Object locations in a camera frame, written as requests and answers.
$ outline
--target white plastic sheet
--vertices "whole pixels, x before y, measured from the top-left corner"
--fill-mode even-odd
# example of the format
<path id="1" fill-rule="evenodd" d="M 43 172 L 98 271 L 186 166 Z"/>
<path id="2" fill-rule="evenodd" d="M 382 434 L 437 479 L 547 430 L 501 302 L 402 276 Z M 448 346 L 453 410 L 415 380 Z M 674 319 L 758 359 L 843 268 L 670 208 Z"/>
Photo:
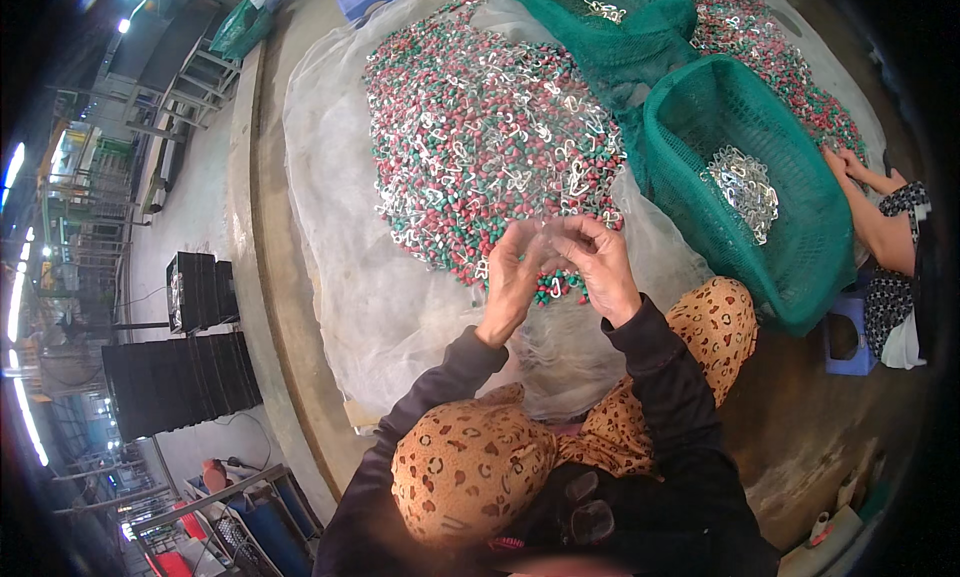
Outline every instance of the white plastic sheet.
<path id="1" fill-rule="evenodd" d="M 294 69 L 283 111 L 287 175 L 307 266 L 319 284 L 314 307 L 327 362 L 340 389 L 385 414 L 444 348 L 483 316 L 484 296 L 397 247 L 374 211 L 370 115 L 362 82 L 366 56 L 391 31 L 449 0 L 394 0 L 366 25 L 331 31 Z M 515 0 L 489 0 L 472 24 L 520 42 L 552 41 Z M 628 172 L 612 188 L 624 213 L 637 288 L 661 310 L 713 274 L 674 224 L 644 199 Z M 508 343 L 510 361 L 484 391 L 512 381 L 527 388 L 535 418 L 576 416 L 623 377 L 623 355 L 589 305 L 567 295 L 534 307 Z"/>

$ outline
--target stack of black crates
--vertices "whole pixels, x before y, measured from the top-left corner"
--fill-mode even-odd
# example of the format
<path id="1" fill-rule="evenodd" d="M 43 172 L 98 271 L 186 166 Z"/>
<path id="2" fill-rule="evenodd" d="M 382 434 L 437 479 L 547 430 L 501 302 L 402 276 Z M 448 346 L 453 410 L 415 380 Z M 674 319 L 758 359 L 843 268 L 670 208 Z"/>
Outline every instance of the stack of black crates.
<path id="1" fill-rule="evenodd" d="M 102 347 L 106 387 L 125 442 L 263 402 L 243 333 Z"/>
<path id="2" fill-rule="evenodd" d="M 243 333 L 196 335 L 240 318 L 231 263 L 180 251 L 167 265 L 166 283 L 170 332 L 187 337 L 102 347 L 106 387 L 125 442 L 263 402 Z"/>

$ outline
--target green plastic bag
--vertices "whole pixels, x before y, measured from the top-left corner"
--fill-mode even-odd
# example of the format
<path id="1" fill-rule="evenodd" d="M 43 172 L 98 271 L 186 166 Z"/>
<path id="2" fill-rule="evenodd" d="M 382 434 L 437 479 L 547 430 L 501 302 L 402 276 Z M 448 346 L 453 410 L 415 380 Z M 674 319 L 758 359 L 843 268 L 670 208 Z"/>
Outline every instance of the green plastic bag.
<path id="1" fill-rule="evenodd" d="M 270 10 L 257 9 L 251 0 L 243 0 L 223 19 L 210 50 L 220 52 L 228 61 L 242 61 L 273 26 Z"/>
<path id="2" fill-rule="evenodd" d="M 840 186 L 793 113 L 745 64 L 709 55 L 656 84 L 642 128 L 640 192 L 717 275 L 747 286 L 764 327 L 810 331 L 856 278 L 854 230 Z M 779 217 L 762 246 L 716 184 L 700 178 L 727 145 L 769 167 Z"/>
<path id="3" fill-rule="evenodd" d="M 620 23 L 591 16 L 584 0 L 518 0 L 576 59 L 591 91 L 614 113 L 636 105 L 669 71 L 700 58 L 690 45 L 692 0 L 595 0 L 626 11 Z"/>

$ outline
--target leopard print headscarf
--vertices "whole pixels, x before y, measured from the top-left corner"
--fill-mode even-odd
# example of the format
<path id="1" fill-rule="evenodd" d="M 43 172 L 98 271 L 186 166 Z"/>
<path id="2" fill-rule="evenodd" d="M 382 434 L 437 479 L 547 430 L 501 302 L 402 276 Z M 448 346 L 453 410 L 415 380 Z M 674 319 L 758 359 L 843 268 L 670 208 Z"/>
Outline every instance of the leopard print headscarf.
<path id="1" fill-rule="evenodd" d="M 522 401 L 513 383 L 442 404 L 400 440 L 392 493 L 415 540 L 463 547 L 493 538 L 544 487 L 557 441 Z"/>

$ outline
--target hand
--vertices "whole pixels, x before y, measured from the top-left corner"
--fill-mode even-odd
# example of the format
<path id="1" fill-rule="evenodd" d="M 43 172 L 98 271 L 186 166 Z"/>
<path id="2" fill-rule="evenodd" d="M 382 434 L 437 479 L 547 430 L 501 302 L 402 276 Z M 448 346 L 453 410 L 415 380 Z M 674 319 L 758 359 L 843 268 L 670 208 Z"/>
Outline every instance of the hand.
<path id="1" fill-rule="evenodd" d="M 491 348 L 503 346 L 527 318 L 549 249 L 540 230 L 539 221 L 514 221 L 489 255 L 489 295 L 475 334 Z"/>
<path id="2" fill-rule="evenodd" d="M 830 167 L 830 171 L 840 184 L 840 187 L 846 187 L 850 183 L 850 178 L 847 177 L 846 160 L 838 156 L 836 152 L 827 146 L 821 146 L 820 153 L 823 154 L 823 160 L 826 161 L 826 166 Z"/>
<path id="3" fill-rule="evenodd" d="M 623 235 L 581 215 L 547 223 L 550 244 L 576 265 L 590 303 L 614 329 L 634 318 L 643 300 L 634 283 Z"/>
<path id="4" fill-rule="evenodd" d="M 875 173 L 863 166 L 857 153 L 853 150 L 841 148 L 837 156 L 846 163 L 846 175 L 856 179 L 861 184 L 872 187 L 881 196 L 889 196 L 901 187 L 906 186 L 906 179 L 897 169 L 891 169 L 890 176 Z"/>

